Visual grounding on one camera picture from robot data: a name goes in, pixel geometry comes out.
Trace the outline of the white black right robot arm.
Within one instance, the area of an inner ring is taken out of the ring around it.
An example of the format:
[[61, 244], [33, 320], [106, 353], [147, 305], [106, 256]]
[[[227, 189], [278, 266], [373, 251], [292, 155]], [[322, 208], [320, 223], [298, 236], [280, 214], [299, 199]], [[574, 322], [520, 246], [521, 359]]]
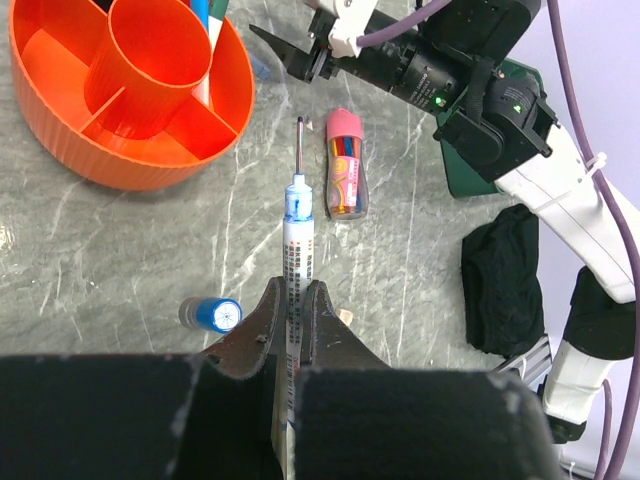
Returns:
[[421, 1], [406, 18], [373, 1], [315, 1], [305, 81], [348, 72], [429, 114], [435, 138], [517, 198], [583, 262], [542, 402], [556, 442], [577, 440], [613, 364], [639, 356], [639, 212], [575, 143], [532, 77], [501, 62], [537, 1]]

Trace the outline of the blue white pen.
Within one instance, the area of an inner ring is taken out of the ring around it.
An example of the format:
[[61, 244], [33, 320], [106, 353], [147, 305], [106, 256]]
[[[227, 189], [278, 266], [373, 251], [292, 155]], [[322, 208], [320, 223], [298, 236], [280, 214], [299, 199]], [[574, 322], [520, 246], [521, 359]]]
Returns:
[[296, 124], [296, 157], [292, 182], [284, 193], [283, 277], [286, 295], [286, 419], [284, 421], [284, 477], [293, 470], [295, 377], [301, 364], [303, 307], [314, 269], [313, 190], [302, 169], [304, 118]]

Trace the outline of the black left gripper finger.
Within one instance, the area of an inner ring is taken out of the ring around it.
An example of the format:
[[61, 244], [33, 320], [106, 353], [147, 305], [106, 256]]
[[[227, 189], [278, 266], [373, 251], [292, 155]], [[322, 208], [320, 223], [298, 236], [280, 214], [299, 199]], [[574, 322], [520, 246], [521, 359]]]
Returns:
[[327, 285], [318, 280], [311, 282], [305, 295], [300, 366], [331, 370], [390, 368], [337, 316]]
[[312, 81], [311, 57], [307, 52], [256, 25], [250, 24], [249, 29], [267, 43], [282, 63], [287, 74], [305, 83]]
[[258, 374], [269, 354], [279, 355], [284, 330], [285, 281], [272, 277], [255, 309], [202, 354], [223, 376], [244, 381]]

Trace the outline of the blue capped white marker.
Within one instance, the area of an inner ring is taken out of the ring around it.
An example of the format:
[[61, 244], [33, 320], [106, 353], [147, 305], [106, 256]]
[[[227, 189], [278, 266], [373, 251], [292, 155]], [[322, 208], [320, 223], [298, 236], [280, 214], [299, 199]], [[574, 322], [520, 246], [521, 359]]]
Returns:
[[209, 1], [190, 0], [190, 8], [198, 17], [206, 32], [209, 32]]

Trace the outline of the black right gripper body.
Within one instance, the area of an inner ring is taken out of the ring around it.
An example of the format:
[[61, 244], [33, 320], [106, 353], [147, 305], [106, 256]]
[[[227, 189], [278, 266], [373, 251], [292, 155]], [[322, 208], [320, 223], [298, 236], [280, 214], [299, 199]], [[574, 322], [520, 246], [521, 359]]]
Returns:
[[486, 56], [482, 49], [493, 30], [491, 1], [453, 1], [357, 57], [335, 58], [328, 40], [335, 18], [318, 1], [307, 5], [315, 10], [309, 27], [315, 40], [299, 61], [302, 81], [344, 71], [427, 113], [444, 112], [460, 97]]

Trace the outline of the blue pen cap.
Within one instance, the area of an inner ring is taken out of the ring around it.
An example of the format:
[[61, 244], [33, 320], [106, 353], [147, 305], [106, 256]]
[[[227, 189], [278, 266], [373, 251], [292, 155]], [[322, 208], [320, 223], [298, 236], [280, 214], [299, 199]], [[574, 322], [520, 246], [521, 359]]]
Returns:
[[271, 75], [269, 67], [253, 53], [249, 54], [249, 59], [254, 76], [261, 81], [267, 81]]

